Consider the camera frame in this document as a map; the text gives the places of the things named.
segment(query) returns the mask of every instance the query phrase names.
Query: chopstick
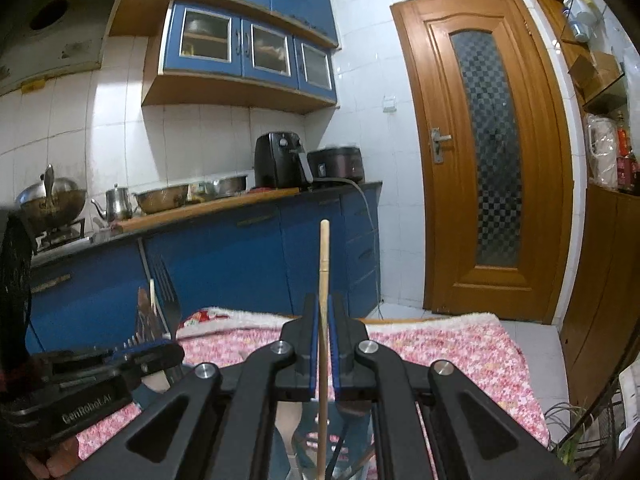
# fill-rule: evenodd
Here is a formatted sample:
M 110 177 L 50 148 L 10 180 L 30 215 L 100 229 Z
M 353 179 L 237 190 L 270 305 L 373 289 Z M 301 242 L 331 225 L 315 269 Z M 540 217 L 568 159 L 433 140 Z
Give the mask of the chopstick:
M 328 404 L 328 365 L 327 365 L 327 298 L 329 295 L 329 221 L 320 222 L 320 276 L 318 285 L 318 303 L 320 307 L 318 323 L 318 461 L 316 478 L 324 480 L 326 467 L 326 424 Z

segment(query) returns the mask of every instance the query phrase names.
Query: wooden cabinet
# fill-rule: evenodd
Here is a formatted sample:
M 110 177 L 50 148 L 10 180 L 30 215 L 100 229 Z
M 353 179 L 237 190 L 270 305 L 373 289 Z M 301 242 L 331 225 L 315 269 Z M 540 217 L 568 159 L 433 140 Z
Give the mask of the wooden cabinet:
M 640 197 L 589 184 L 561 342 L 573 404 L 588 407 L 628 356 L 640 319 Z

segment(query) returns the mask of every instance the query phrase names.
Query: cabinet drawer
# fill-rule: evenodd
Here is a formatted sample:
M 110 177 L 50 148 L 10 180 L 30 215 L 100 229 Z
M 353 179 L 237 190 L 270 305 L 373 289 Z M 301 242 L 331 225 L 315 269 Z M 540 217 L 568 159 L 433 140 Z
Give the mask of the cabinet drawer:
M 378 204 L 376 201 L 376 191 L 367 189 L 365 197 L 369 204 L 369 212 L 373 228 L 378 228 Z M 342 196 L 342 213 L 344 214 L 344 224 L 347 233 L 347 240 L 353 240 L 355 237 L 372 231 L 369 216 L 367 215 L 367 207 L 365 206 L 362 196 L 358 192 L 345 193 Z
M 349 284 L 356 283 L 376 267 L 376 232 L 354 238 L 347 243 Z
M 376 271 L 372 270 L 349 290 L 349 316 L 365 317 L 378 304 Z

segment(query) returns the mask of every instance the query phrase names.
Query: metal fork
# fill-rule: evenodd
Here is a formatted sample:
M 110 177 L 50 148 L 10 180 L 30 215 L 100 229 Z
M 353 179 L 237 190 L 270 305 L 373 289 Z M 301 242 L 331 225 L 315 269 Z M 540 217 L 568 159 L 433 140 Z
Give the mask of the metal fork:
M 175 292 L 174 284 L 171 281 L 171 277 L 169 277 L 169 272 L 166 270 L 166 265 L 162 258 L 154 258 L 151 260 L 151 271 L 158 284 L 162 310 L 164 311 L 164 317 L 169 327 L 171 339 L 175 340 L 175 333 L 182 320 L 182 309 L 178 302 L 178 295 Z

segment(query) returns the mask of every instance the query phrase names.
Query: kettle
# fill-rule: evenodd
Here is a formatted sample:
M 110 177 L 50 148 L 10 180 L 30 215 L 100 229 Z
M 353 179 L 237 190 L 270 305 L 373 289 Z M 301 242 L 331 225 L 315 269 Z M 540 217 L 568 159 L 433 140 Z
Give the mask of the kettle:
M 128 220 L 133 216 L 128 187 L 118 187 L 118 184 L 114 184 L 113 189 L 108 190 L 104 195 L 107 198 L 107 211 L 104 211 L 96 200 L 91 199 L 100 218 L 111 223 L 114 220 Z

